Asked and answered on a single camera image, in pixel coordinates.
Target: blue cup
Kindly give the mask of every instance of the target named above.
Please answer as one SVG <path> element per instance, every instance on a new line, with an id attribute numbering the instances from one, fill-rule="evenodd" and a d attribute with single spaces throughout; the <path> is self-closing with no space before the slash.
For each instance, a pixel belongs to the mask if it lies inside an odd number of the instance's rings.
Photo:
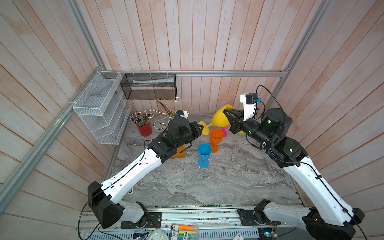
<path id="1" fill-rule="evenodd" d="M 206 168 L 209 165 L 208 159 L 211 157 L 212 154 L 212 147 L 208 143 L 202 143 L 197 148 L 197 153 L 199 154 L 199 160 L 197 161 L 197 164 L 201 168 Z"/>

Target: wood plank wall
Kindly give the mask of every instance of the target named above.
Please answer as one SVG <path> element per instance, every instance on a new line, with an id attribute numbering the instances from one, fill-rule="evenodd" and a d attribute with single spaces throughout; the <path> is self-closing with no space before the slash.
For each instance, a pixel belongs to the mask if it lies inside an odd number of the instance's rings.
<path id="1" fill-rule="evenodd" d="M 77 0 L 108 70 L 285 69 L 320 0 Z M 177 78 L 182 107 L 242 108 L 280 78 Z M 260 91 L 266 98 L 266 91 Z M 134 110 L 158 109 L 133 101 Z"/>
<path id="2" fill-rule="evenodd" d="M 381 0 L 335 1 L 278 95 L 293 119 L 287 135 L 365 212 L 371 239 L 384 236 L 383 13 Z"/>
<path id="3" fill-rule="evenodd" d="M 1 185 L 96 65 L 64 1 L 0 1 Z M 110 153 L 73 116 L 0 217 L 0 238 L 72 239 Z"/>

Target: red pencil cup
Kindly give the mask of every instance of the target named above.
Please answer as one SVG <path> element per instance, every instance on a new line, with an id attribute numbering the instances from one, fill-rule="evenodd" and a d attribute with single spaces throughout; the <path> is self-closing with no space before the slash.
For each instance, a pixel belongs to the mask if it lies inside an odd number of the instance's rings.
<path id="1" fill-rule="evenodd" d="M 148 137 L 149 135 L 152 134 L 152 127 L 149 121 L 147 125 L 145 125 L 144 127 L 137 126 L 137 128 L 139 129 L 139 132 L 143 137 Z"/>

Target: orange goblet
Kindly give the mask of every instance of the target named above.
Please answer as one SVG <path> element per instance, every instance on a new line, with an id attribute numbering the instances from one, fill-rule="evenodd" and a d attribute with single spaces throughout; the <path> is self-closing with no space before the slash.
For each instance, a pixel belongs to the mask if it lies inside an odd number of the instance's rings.
<path id="1" fill-rule="evenodd" d="M 221 143 L 224 137 L 224 132 L 221 129 L 213 129 L 210 134 L 212 152 L 218 151 L 218 144 Z"/>

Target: gray marble surface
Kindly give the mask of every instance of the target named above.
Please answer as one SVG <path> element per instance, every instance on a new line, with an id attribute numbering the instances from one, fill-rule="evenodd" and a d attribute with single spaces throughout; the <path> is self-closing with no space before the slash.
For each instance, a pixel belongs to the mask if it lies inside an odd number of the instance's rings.
<path id="1" fill-rule="evenodd" d="M 159 117 L 152 118 L 151 123 Z M 191 114 L 188 119 L 208 124 L 212 117 L 213 114 Z M 152 129 L 149 137 L 142 137 L 137 127 L 128 121 L 111 175 L 139 156 L 145 139 L 153 139 L 161 132 Z M 200 169 L 197 147 L 204 142 L 210 143 L 209 135 L 196 139 L 185 158 L 169 159 L 147 174 L 134 186 L 133 194 L 126 194 L 123 200 L 140 201 L 147 207 L 256 205 L 263 199 L 301 204 L 287 173 L 264 151 L 252 147 L 244 134 L 234 135 L 228 131 L 228 136 L 219 144 L 219 151 L 212 153 L 208 168 Z"/>

